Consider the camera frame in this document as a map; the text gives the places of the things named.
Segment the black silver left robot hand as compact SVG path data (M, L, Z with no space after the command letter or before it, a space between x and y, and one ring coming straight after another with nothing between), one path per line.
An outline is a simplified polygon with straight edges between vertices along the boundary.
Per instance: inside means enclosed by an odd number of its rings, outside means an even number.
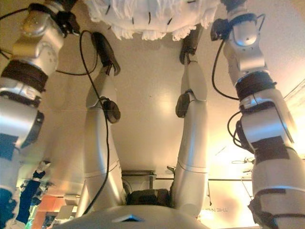
M77 2L77 0L51 0L51 1L61 5L64 11L71 11Z

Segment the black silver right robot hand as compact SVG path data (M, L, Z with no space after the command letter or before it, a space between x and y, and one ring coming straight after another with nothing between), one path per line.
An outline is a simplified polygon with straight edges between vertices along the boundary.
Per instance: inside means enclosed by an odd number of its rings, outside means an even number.
M229 13L235 8L246 3L246 0L221 0L221 3L226 7L227 13Z

